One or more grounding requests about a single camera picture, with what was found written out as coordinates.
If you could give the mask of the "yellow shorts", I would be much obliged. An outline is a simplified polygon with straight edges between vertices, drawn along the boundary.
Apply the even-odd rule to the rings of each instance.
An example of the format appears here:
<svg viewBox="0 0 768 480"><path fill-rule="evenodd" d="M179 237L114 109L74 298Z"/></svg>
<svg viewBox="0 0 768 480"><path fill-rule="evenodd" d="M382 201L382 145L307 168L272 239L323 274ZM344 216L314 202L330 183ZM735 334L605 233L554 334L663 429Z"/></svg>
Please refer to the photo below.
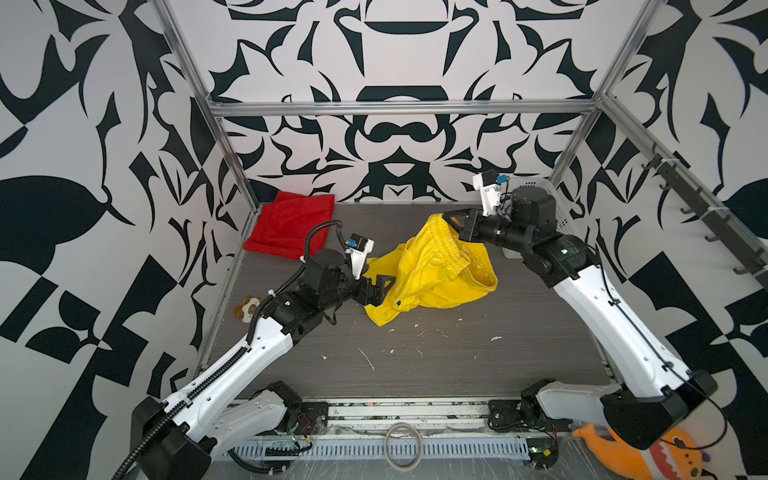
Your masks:
<svg viewBox="0 0 768 480"><path fill-rule="evenodd" d="M381 305L365 308L378 326L417 307L455 308L498 287L486 247L461 241L439 214L431 215L417 235L392 252L369 260L368 266L370 279L395 279Z"/></svg>

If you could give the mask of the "red shorts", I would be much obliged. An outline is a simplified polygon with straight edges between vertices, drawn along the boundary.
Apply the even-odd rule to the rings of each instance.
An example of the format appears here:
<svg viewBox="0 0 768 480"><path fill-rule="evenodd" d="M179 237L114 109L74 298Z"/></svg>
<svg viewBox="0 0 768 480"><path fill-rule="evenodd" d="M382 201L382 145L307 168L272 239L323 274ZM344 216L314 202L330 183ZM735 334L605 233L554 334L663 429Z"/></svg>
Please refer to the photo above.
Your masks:
<svg viewBox="0 0 768 480"><path fill-rule="evenodd" d="M279 192L264 206L243 249L250 252L299 260L312 228L333 217L333 195L303 196Z"/></svg>

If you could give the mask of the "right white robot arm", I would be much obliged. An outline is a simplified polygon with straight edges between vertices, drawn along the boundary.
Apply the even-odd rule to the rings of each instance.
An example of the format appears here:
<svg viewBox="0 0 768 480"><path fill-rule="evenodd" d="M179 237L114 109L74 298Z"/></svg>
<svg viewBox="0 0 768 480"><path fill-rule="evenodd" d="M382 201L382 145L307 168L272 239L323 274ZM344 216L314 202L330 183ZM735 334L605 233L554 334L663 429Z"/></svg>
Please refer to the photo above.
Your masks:
<svg viewBox="0 0 768 480"><path fill-rule="evenodd" d="M556 200L539 187L502 196L483 188L483 206L443 213L462 241L521 255L526 268L581 318L618 370L610 385L542 379L521 394L521 418L566 419L611 429L648 450L704 402L718 385L671 353L615 290L598 255L579 237L557 229Z"/></svg>

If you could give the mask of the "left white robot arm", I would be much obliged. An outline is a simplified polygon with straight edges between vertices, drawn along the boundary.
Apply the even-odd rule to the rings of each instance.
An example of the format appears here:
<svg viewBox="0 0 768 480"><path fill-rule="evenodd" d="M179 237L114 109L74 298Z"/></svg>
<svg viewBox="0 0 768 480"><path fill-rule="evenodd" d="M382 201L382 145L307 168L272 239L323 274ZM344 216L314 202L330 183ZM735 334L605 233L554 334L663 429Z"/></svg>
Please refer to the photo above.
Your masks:
<svg viewBox="0 0 768 480"><path fill-rule="evenodd" d="M379 306L395 277L365 277L366 253L321 249L307 257L251 316L246 335L190 383L158 401L148 397L132 413L130 452L114 473L133 470L148 479L201 479L215 457L248 436L287 430L300 397L275 382L252 400L231 403L260 373L287 354L329 310L354 300Z"/></svg>

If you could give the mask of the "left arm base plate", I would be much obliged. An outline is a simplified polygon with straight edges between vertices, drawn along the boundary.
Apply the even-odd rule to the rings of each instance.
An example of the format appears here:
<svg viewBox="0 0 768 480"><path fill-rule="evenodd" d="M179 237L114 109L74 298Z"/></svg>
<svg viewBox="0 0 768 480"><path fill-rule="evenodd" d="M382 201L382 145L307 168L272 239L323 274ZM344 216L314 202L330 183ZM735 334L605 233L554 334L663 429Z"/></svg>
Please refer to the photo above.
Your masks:
<svg viewBox="0 0 768 480"><path fill-rule="evenodd" d="M290 405L280 424L280 430L296 435L322 433L329 416L328 402L299 402Z"/></svg>

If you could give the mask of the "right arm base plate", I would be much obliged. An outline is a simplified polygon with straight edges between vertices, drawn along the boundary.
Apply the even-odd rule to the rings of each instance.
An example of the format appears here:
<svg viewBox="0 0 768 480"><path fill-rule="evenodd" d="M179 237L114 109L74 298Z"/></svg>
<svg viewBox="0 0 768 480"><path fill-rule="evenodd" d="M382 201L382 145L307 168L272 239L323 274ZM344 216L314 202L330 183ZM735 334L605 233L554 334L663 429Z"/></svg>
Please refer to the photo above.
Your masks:
<svg viewBox="0 0 768 480"><path fill-rule="evenodd" d="M487 426L495 432L507 433L540 426L537 406L530 399L494 399L487 406Z"/></svg>

